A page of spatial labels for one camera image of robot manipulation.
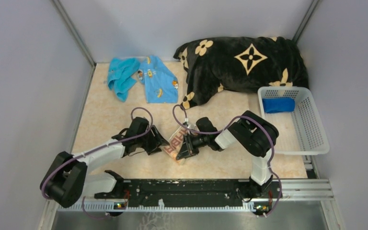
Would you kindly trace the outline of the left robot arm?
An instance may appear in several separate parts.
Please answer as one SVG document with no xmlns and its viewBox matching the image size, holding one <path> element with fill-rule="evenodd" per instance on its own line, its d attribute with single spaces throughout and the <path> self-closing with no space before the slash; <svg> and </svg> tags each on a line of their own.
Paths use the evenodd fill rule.
<svg viewBox="0 0 368 230">
<path fill-rule="evenodd" d="M 128 156 L 136 149 L 152 155 L 168 144 L 149 120 L 136 117 L 128 128 L 98 147 L 79 154 L 66 151 L 57 154 L 41 181 L 40 190 L 44 198 L 54 200 L 64 208 L 84 196 L 119 198 L 125 191 L 123 177 L 112 170 L 102 174 L 92 174 L 92 171 Z"/>
</svg>

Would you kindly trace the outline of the grey orange printed cloth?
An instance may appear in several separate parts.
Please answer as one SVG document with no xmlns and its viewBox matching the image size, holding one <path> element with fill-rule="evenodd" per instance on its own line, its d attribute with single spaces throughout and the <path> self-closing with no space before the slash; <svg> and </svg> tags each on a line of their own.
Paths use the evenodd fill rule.
<svg viewBox="0 0 368 230">
<path fill-rule="evenodd" d="M 162 150 L 170 156 L 177 164 L 183 165 L 186 162 L 186 159 L 177 160 L 176 157 L 183 145 L 184 135 L 187 134 L 187 130 L 185 128 L 178 128 L 169 138 L 169 144 L 164 146 Z"/>
</svg>

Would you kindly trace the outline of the dark blue towel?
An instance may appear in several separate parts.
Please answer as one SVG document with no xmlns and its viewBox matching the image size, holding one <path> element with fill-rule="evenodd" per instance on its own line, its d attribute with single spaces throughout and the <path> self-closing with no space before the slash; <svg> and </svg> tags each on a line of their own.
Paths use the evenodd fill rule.
<svg viewBox="0 0 368 230">
<path fill-rule="evenodd" d="M 295 100 L 292 98 L 269 98 L 263 99 L 263 109 L 265 113 L 293 112 L 295 110 Z"/>
</svg>

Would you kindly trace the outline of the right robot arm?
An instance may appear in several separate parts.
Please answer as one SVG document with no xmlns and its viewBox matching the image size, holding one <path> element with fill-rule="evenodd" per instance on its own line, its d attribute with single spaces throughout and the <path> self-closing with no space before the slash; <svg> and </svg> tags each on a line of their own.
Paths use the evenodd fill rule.
<svg viewBox="0 0 368 230">
<path fill-rule="evenodd" d="M 269 192 L 269 185 L 273 180 L 269 164 L 279 137 L 279 131 L 274 125 L 247 110 L 222 131 L 218 131 L 208 117 L 198 119 L 195 126 L 198 130 L 182 124 L 187 134 L 184 135 L 183 144 L 175 157 L 177 160 L 197 155 L 204 146 L 213 151 L 223 151 L 232 144 L 239 143 L 253 156 L 251 193 L 255 197 L 264 197 Z"/>
</svg>

